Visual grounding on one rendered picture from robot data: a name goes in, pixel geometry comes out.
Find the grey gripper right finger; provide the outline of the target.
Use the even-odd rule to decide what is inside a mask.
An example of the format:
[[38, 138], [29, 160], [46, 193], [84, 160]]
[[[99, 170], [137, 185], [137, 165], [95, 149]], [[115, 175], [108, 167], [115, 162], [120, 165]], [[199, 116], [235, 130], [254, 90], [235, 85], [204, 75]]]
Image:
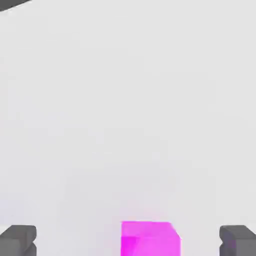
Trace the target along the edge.
[[256, 256], [256, 234], [245, 225], [222, 225], [219, 256]]

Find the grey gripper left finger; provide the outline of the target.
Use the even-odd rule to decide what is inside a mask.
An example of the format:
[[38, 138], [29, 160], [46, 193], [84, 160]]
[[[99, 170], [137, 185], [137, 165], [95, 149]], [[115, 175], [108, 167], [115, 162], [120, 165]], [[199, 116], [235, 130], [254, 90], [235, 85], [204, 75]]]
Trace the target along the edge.
[[34, 225], [11, 225], [0, 234], [0, 256], [37, 256]]

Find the small magenta cube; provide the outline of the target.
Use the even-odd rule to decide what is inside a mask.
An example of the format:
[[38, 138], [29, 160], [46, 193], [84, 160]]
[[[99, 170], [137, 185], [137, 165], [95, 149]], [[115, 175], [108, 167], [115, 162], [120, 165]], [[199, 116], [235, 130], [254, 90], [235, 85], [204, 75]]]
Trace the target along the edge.
[[123, 221], [120, 256], [181, 256], [181, 238], [169, 222]]

